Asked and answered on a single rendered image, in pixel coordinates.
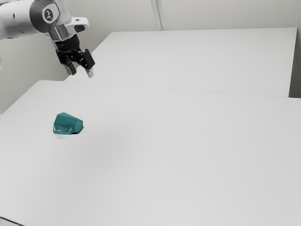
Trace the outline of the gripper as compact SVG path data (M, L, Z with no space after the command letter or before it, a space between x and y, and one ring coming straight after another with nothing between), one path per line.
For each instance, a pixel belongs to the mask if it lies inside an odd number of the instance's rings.
M88 77L92 78L94 76L94 59L88 49L81 51L79 44L80 41L76 34L64 41L55 41L59 62L65 66L70 75L75 75L77 72L73 65L73 62L76 62L86 70Z

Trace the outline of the teal faceted mug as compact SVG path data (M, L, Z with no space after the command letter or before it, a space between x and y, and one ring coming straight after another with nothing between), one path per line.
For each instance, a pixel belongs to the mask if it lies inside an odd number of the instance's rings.
M62 135L78 134L83 129L83 121L67 113L59 113L54 121L53 133Z

